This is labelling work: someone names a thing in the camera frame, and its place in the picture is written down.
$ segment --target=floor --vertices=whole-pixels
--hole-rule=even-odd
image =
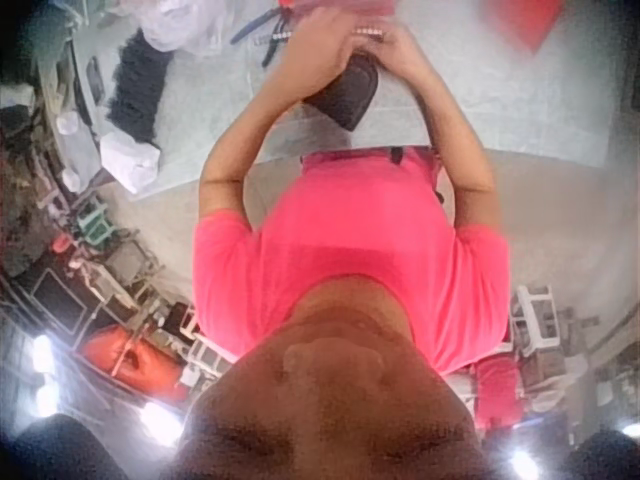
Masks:
[[[627,160],[600,169],[490,152],[511,244],[512,285],[551,285],[557,308],[571,306],[579,316],[600,316],[601,325],[586,332],[589,345],[638,301],[638,171],[633,153],[621,153]],[[260,224],[299,172],[297,158],[252,168],[245,188],[252,225]],[[452,215],[444,174],[439,190]],[[138,228],[165,265],[158,285],[169,295],[191,298],[197,182],[134,203],[126,201],[115,184],[103,187],[101,194],[113,220]]]

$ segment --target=black pouch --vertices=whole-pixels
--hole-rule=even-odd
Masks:
[[[338,78],[304,102],[353,132],[377,89],[378,69],[373,60],[364,55],[353,55]]]

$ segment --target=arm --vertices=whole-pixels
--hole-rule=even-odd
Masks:
[[[209,153],[200,176],[200,218],[225,208],[245,215],[244,177],[271,126],[291,107],[273,89],[274,85],[265,85]]]
[[[335,8],[318,8],[300,22],[280,65],[211,150],[200,177],[200,218],[221,209],[245,215],[244,178],[267,132],[295,103],[344,71],[359,42],[351,35],[355,23]]]
[[[487,155],[440,75],[404,28],[382,25],[384,41],[365,49],[416,92],[434,147],[451,179],[456,202],[455,227],[500,228],[500,206]]]

